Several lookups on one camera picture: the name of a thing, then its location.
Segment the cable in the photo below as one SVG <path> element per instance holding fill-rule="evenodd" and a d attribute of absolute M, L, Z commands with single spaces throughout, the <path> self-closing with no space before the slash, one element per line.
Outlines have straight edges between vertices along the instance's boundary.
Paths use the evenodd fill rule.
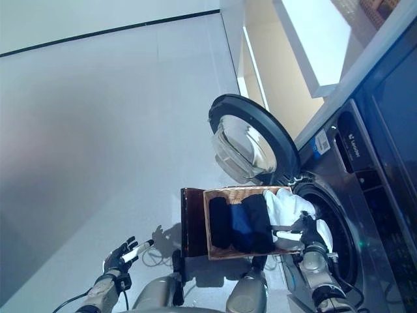
<path fill-rule="evenodd" d="M 296 286 L 297 286 L 294 274 L 286 263 L 283 263 L 283 264 L 285 264 L 285 267 L 287 268 L 287 270 L 289 271 L 289 274 L 291 275 L 291 280 L 293 281 L 293 290 L 292 291 L 294 291 L 296 289 Z"/>
<path fill-rule="evenodd" d="M 123 290 L 123 295 L 124 295 L 124 300 L 126 300 L 126 311 L 129 311 L 129 301 L 128 301 L 128 296 L 125 290 Z"/>
<path fill-rule="evenodd" d="M 355 308 L 359 308 L 365 301 L 365 297 L 364 294 L 362 293 L 362 291 L 359 290 L 359 288 L 349 284 L 346 280 L 344 280 L 341 275 L 340 275 L 340 271 L 339 271 L 339 263 L 338 262 L 333 262 L 333 267 L 334 267 L 334 274 L 337 278 L 338 281 L 342 282 L 344 285 L 350 287 L 352 290 L 356 291 L 360 297 L 360 300 L 358 301 L 358 303 L 354 306 Z"/>
<path fill-rule="evenodd" d="M 197 287 L 197 284 L 195 284 L 195 285 L 193 285 L 187 292 L 186 292 L 186 294 L 184 295 L 184 299 L 185 298 L 187 298 L 187 296 L 190 294 L 190 292 L 195 288 L 195 287 Z"/>
<path fill-rule="evenodd" d="M 57 313 L 60 309 L 62 309 L 68 303 L 71 303 L 72 301 L 78 300 L 79 298 L 85 297 L 89 293 L 90 290 L 91 290 L 91 288 L 88 289 L 85 293 L 82 293 L 81 295 L 77 295 L 76 297 L 71 298 L 71 299 L 65 301 L 64 303 L 61 303 L 52 313 Z"/>
<path fill-rule="evenodd" d="M 274 269 L 276 269 L 276 267 L 278 266 L 278 264 L 281 263 L 280 261 L 278 261 L 278 257 L 277 256 L 272 256 L 272 259 L 274 260 L 274 264 L 271 265 L 271 266 L 269 266 L 267 263 L 268 263 L 268 260 L 270 260 L 270 258 L 268 257 L 268 260 L 266 261 L 265 268 L 264 268 L 265 270 L 267 270 L 267 271 L 273 271 Z"/>
<path fill-rule="evenodd" d="M 142 263 L 145 264 L 145 266 L 156 267 L 158 265 L 164 264 L 165 266 L 172 268 L 171 258 L 164 258 L 162 255 L 154 254 L 152 253 L 153 250 L 158 251 L 156 248 L 151 247 L 150 249 L 142 253 Z M 145 261 L 145 256 L 148 256 L 151 260 Z"/>

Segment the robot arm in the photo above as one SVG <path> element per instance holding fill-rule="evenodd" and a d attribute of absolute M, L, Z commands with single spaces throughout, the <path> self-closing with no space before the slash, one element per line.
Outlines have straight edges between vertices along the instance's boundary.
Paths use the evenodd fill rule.
<path fill-rule="evenodd" d="M 135 237 L 131 237 L 110 253 L 103 262 L 104 274 L 97 278 L 76 313 L 111 313 L 120 293 L 129 290 L 132 285 L 129 268 L 137 260 L 137 255 L 153 243 L 153 240 L 149 240 L 138 245 Z"/>
<path fill-rule="evenodd" d="M 328 249 L 317 231 L 317 221 L 305 216 L 302 221 L 304 231 L 301 241 L 304 243 L 304 257 L 300 262 L 300 271 L 310 290 L 316 311 L 357 312 L 346 300 L 346 294 L 332 276 L 327 264 L 328 258 L 338 261 L 337 253 L 327 253 Z"/>
<path fill-rule="evenodd" d="M 337 280 L 328 269 L 325 247 L 320 243 L 312 243 L 304 251 L 304 259 L 300 262 L 300 270 L 317 312 L 357 312 L 347 300 Z"/>

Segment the washing machine door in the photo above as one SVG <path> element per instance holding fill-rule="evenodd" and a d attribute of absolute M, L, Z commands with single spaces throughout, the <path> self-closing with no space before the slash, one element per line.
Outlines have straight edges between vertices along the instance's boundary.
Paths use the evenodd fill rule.
<path fill-rule="evenodd" d="M 208 118 L 216 161 L 236 182 L 288 185 L 300 175 L 300 157 L 291 137 L 254 101 L 222 95 Z"/>

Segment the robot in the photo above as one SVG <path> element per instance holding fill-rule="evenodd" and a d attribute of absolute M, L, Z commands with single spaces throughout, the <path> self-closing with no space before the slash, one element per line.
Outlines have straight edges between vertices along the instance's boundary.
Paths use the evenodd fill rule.
<path fill-rule="evenodd" d="M 347 301 L 339 282 L 337 253 L 328 253 L 328 249 L 317 233 L 311 220 L 304 230 L 302 243 L 304 250 L 299 256 L 300 272 L 310 291 L 311 298 L 319 313 L 327 312 L 360 312 Z M 132 285 L 129 268 L 138 259 L 138 254 L 153 245 L 149 240 L 141 245 L 135 237 L 129 238 L 116 248 L 103 262 L 103 274 L 96 279 L 94 286 L 83 295 L 87 296 L 76 313 L 111 313 L 119 295 Z M 328 262 L 332 262 L 334 275 L 330 272 Z M 265 313 L 266 312 L 266 279 L 263 267 L 266 256 L 252 259 L 252 268 L 237 283 L 229 296 L 225 311 L 230 313 Z M 209 308 L 183 307 L 184 293 L 184 260 L 179 250 L 173 253 L 173 273 L 148 283 L 137 298 L 131 310 L 123 313 L 219 313 Z"/>

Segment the dark blue cloth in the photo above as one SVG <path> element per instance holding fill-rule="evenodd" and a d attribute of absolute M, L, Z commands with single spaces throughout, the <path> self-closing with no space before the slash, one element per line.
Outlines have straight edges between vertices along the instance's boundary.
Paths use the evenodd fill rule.
<path fill-rule="evenodd" d="M 243 204 L 231 204 L 232 245 L 236 250 L 250 253 L 255 242 L 248 215 Z"/>

